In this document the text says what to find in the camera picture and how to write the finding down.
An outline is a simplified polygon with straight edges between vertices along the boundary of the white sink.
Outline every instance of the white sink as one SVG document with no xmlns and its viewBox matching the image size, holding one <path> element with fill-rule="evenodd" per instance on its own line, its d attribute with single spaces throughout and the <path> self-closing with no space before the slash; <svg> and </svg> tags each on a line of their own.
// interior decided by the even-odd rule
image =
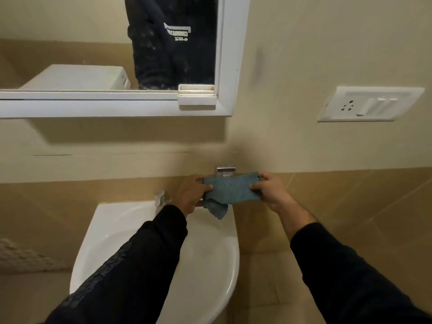
<svg viewBox="0 0 432 324">
<path fill-rule="evenodd" d="M 156 214 L 154 201 L 99 205 L 76 257 L 70 293 Z M 222 220 L 196 208 L 157 324 L 210 324 L 228 303 L 239 271 L 232 207 Z"/>
</svg>

